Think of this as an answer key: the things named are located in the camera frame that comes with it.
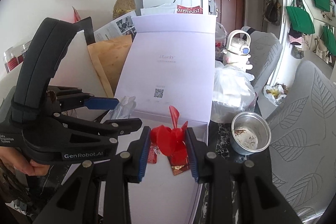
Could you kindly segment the person's left hand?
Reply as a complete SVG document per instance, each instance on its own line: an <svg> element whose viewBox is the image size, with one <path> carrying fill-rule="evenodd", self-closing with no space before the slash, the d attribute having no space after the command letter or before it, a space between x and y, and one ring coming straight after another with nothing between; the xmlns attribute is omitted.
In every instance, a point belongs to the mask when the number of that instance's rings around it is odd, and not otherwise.
<svg viewBox="0 0 336 224"><path fill-rule="evenodd" d="M45 176L49 172L49 165L28 161L17 149L1 147L1 161L11 172L20 171L28 176Z"/></svg>

